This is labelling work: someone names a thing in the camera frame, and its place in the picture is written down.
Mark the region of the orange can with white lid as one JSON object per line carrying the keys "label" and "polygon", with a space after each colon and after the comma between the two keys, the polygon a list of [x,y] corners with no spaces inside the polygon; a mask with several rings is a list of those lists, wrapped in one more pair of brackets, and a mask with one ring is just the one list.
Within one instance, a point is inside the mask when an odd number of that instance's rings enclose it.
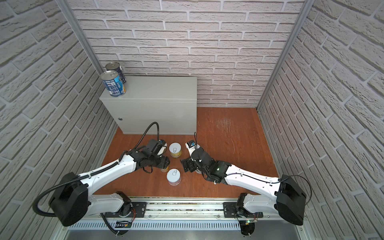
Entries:
{"label": "orange can with white lid", "polygon": [[170,167],[168,166],[168,167],[166,167],[165,169],[161,169],[161,171],[164,172],[164,173],[166,173],[166,172],[169,171],[169,169],[170,169]]}

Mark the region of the large blue can gold lid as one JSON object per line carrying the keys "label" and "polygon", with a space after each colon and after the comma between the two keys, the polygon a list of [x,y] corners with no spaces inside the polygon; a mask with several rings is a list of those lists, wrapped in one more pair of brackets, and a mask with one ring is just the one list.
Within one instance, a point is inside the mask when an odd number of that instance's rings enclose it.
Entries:
{"label": "large blue can gold lid", "polygon": [[109,70],[103,72],[100,77],[111,96],[120,97],[126,93],[125,86],[117,71]]}

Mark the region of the tall dark blue can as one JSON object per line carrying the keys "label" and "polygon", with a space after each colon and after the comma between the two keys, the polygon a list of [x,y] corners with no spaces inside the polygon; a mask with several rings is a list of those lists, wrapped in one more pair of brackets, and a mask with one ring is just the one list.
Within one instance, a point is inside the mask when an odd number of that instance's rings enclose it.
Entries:
{"label": "tall dark blue can", "polygon": [[122,83],[123,84],[126,83],[126,77],[125,77],[123,68],[120,65],[120,63],[118,63],[118,62],[109,62],[109,63],[106,64],[105,68],[106,68],[107,71],[116,71],[116,72],[118,72]]}

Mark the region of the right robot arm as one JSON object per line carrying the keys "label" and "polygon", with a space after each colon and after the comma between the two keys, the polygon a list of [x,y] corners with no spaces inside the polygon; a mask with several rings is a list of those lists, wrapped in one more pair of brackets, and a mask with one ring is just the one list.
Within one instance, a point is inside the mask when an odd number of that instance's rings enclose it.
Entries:
{"label": "right robot arm", "polygon": [[224,161],[216,161],[194,141],[186,143],[186,148],[190,157],[181,160],[185,172],[199,171],[209,182],[241,187],[269,199],[261,204],[254,195],[241,194],[237,203],[241,215],[277,213],[291,224],[304,224],[307,195],[291,176],[267,177]]}

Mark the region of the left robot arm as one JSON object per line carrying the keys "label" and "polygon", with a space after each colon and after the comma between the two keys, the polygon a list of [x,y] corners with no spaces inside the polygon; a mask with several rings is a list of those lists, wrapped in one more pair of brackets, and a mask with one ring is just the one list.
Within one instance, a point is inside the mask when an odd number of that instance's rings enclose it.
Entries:
{"label": "left robot arm", "polygon": [[146,146],[124,151],[120,158],[98,169],[75,175],[66,174],[61,187],[54,191],[49,201],[50,208],[64,227],[74,225],[83,217],[117,213],[128,216],[132,201],[123,192],[111,195],[95,195],[95,192],[114,180],[145,167],[166,169],[170,165],[164,156],[167,143],[164,140],[150,140]]}

